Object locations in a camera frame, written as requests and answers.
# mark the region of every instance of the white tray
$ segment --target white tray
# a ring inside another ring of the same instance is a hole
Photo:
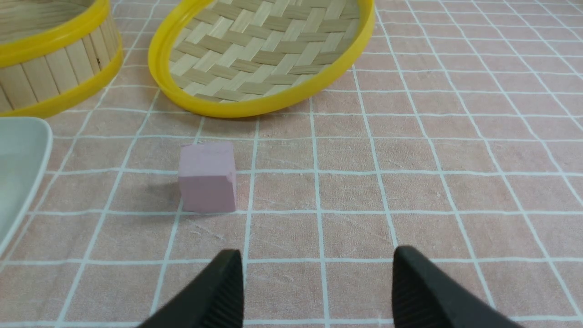
[[[47,169],[52,131],[34,117],[0,117],[0,254],[29,209]]]

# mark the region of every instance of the woven bamboo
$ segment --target woven bamboo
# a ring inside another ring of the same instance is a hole
[[[51,30],[86,11],[93,0],[4,0],[0,46]],[[101,72],[118,52],[111,14],[81,39],[23,62],[0,65],[0,113],[53,99]]]
[[[357,0],[215,0],[178,35],[170,73],[213,102],[274,95],[329,67],[359,23]]]

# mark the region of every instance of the bamboo steamer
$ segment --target bamboo steamer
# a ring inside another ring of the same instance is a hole
[[[330,85],[373,27],[373,0],[183,0],[154,35],[148,65],[186,110],[254,116]]]
[[[109,0],[0,1],[0,116],[55,115],[106,86],[121,63]]]

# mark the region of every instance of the grid pattern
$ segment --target grid pattern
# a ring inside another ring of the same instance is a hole
[[[114,4],[126,58],[50,119],[34,204],[0,263],[2,327],[133,327],[222,248],[245,324],[392,325],[415,245],[525,327],[583,327],[583,4],[377,0],[328,90],[259,118],[181,111],[147,70],[175,0]],[[178,146],[231,140],[238,211],[183,212]]]

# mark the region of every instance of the pink cube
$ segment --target pink cube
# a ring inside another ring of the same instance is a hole
[[[235,151],[231,142],[184,145],[178,185],[184,211],[222,213],[236,210]]]

